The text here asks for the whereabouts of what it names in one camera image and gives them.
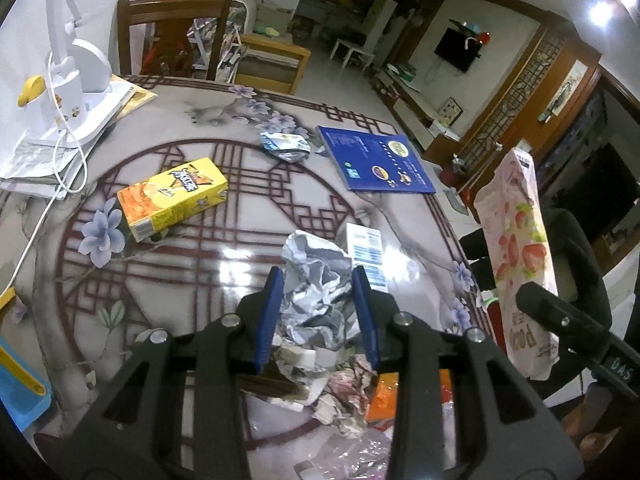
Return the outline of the grey paper ball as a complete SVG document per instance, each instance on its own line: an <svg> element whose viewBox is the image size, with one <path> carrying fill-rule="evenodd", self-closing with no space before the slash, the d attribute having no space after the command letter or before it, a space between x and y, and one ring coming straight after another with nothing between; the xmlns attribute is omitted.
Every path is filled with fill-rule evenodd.
<svg viewBox="0 0 640 480"><path fill-rule="evenodd" d="M299 346L340 350L359 334L352 258L329 240L297 230L286 239L282 259L282 332Z"/></svg>

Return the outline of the white blue medicine box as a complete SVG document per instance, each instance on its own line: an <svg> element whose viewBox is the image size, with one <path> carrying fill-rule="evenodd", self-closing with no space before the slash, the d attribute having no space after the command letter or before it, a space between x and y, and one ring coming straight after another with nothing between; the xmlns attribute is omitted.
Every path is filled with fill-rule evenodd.
<svg viewBox="0 0 640 480"><path fill-rule="evenodd" d="M347 252L354 266L362 266L372 289L388 292L383 269L383 244L376 229L346 224Z"/></svg>

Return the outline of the pink grey paper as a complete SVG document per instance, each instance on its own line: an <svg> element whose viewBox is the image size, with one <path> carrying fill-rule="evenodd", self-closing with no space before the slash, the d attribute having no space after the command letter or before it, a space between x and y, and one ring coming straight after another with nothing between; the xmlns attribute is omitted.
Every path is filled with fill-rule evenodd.
<svg viewBox="0 0 640 480"><path fill-rule="evenodd" d="M360 438L367 430L366 415L378 375L363 354L355 354L329 374L322 393L312 404L312 418L334 427L349 439Z"/></svg>

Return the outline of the yellow iced tea carton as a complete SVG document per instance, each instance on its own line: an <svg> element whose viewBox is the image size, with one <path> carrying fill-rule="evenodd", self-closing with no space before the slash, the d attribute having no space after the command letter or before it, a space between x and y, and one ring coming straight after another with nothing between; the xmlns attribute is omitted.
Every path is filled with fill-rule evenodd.
<svg viewBox="0 0 640 480"><path fill-rule="evenodd" d="M228 180L208 157L129 185L117 193L132 236L142 242L227 199Z"/></svg>

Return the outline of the pink strawberry snack bag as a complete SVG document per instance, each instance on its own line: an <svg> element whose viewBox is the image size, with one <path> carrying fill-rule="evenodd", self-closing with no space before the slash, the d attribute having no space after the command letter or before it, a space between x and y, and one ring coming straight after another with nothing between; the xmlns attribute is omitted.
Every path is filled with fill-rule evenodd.
<svg viewBox="0 0 640 480"><path fill-rule="evenodd" d="M519 148L508 151L477 192L474 207L496 283L506 355L524 377L546 380L559 359L559 338L516 304L518 290L528 282L558 291L533 157Z"/></svg>

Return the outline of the red green trash bin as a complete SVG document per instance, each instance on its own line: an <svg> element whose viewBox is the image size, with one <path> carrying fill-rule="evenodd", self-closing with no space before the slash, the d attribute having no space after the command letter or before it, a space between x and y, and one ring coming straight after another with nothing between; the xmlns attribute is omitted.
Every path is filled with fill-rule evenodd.
<svg viewBox="0 0 640 480"><path fill-rule="evenodd" d="M506 340L504 339L499 299L492 292L488 292L488 290L485 290L480 294L480 299L483 303L483 309L488 315L497 346L503 353L506 353Z"/></svg>

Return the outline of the orange wrapper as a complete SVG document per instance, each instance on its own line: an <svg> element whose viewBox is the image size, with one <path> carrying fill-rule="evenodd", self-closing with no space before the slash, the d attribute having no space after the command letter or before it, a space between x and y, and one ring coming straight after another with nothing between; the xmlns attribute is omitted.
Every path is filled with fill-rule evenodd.
<svg viewBox="0 0 640 480"><path fill-rule="evenodd" d="M445 412L454 409L454 390L452 390L449 370L439 371L440 400ZM399 374L386 373L378 376L378 383L370 399L366 422L385 422L395 418L399 392Z"/></svg>

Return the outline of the blue booklet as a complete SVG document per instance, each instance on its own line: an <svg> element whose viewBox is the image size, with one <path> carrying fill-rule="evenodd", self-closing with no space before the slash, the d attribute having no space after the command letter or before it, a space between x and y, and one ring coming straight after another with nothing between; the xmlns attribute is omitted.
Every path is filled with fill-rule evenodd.
<svg viewBox="0 0 640 480"><path fill-rule="evenodd" d="M421 159L404 134L384 136L319 126L326 151L354 192L435 194Z"/></svg>

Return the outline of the crumpled blue white wrapper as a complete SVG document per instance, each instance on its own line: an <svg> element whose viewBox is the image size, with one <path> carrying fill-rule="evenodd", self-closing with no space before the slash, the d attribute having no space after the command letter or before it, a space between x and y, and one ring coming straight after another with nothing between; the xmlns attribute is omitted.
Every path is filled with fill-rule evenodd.
<svg viewBox="0 0 640 480"><path fill-rule="evenodd" d="M295 133L262 132L260 135L264 150L289 164L306 159L311 153L307 140Z"/></svg>

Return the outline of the tv cabinet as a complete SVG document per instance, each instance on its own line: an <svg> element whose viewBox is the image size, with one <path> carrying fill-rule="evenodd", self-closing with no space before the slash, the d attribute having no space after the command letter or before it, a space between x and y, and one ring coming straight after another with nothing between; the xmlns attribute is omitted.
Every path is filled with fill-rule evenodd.
<svg viewBox="0 0 640 480"><path fill-rule="evenodd" d="M439 136L447 141L459 142L459 137L439 121L436 110L424 96L393 72L378 70L373 77L373 85L385 106L404 128L404 133L422 152Z"/></svg>

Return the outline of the blue yellow tray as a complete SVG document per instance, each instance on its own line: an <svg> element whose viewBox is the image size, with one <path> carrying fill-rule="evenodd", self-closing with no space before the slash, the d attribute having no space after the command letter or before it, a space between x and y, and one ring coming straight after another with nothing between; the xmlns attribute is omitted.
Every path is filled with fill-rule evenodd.
<svg viewBox="0 0 640 480"><path fill-rule="evenodd" d="M50 408L50 385L39 378L4 340L0 354L1 401L17 429L24 432Z"/></svg>

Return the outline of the wooden bench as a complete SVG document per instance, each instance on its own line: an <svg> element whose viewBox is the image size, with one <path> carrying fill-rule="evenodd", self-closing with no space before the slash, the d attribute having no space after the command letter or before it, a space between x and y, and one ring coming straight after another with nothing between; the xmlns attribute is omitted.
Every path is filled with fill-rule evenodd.
<svg viewBox="0 0 640 480"><path fill-rule="evenodd" d="M241 41L243 53L234 82L294 96L303 79L311 50L257 34L243 34Z"/></svg>

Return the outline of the white coffee table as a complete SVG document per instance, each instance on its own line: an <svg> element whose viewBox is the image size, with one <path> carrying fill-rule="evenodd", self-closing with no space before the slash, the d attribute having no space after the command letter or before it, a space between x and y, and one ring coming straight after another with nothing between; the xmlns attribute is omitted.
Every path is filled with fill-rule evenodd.
<svg viewBox="0 0 640 480"><path fill-rule="evenodd" d="M337 51L341 48L346 49L346 54L343 58L342 62L342 70L344 70L349 64L350 60L354 55L358 55L361 60L361 71L364 73L372 64L374 60L374 53L367 51L364 47L358 47L356 44L352 44L351 42L344 39L337 39L335 44L331 50L329 59L333 60Z"/></svg>

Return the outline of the stack of papers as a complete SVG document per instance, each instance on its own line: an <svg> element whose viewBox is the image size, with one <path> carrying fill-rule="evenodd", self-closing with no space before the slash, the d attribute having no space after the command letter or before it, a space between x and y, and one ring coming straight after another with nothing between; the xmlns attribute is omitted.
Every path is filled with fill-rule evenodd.
<svg viewBox="0 0 640 480"><path fill-rule="evenodd" d="M87 118L73 134L52 129L48 144L35 144L21 136L12 153L1 159L2 191L62 200L67 188L58 188L58 178L70 186L81 172L81 159L108 129L155 98L154 92L114 76L105 92L86 95Z"/></svg>

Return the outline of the red bag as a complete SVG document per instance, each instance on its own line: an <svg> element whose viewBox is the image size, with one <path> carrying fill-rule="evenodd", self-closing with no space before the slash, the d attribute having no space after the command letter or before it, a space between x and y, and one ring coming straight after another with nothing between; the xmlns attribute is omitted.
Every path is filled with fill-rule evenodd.
<svg viewBox="0 0 640 480"><path fill-rule="evenodd" d="M176 3L176 0L158 0L160 3L169 1L167 18L154 20L153 36L150 44L145 47L140 73L145 75L178 75L189 77L193 68L193 48L188 39L188 32L193 21L186 19L186 6Z"/></svg>

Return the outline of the white desk lamp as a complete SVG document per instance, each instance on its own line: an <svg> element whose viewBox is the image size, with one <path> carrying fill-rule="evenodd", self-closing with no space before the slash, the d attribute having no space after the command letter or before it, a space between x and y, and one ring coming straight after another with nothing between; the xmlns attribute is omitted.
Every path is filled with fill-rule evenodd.
<svg viewBox="0 0 640 480"><path fill-rule="evenodd" d="M134 95L106 55L77 36L84 24L75 0L46 0L50 56L40 96L24 106L26 142L78 148L96 140Z"/></svg>

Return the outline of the wooden chair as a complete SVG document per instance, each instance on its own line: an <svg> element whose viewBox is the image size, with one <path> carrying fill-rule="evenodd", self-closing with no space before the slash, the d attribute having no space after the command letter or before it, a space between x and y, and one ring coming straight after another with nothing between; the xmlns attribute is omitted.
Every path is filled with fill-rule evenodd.
<svg viewBox="0 0 640 480"><path fill-rule="evenodd" d="M132 74L130 32L151 25L153 35L143 55L142 75L190 78L194 50L188 32L196 20L212 18L216 29L206 64L206 78L214 80L232 0L117 0L116 32L119 73Z"/></svg>

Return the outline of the wall television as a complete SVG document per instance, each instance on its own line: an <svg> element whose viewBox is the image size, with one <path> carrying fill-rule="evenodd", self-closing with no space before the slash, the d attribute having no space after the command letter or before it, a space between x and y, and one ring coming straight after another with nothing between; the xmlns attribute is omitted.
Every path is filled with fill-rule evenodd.
<svg viewBox="0 0 640 480"><path fill-rule="evenodd" d="M434 53L459 72L466 73L473 62L480 57L482 47L483 45L474 37L466 36L460 30L447 28Z"/></svg>

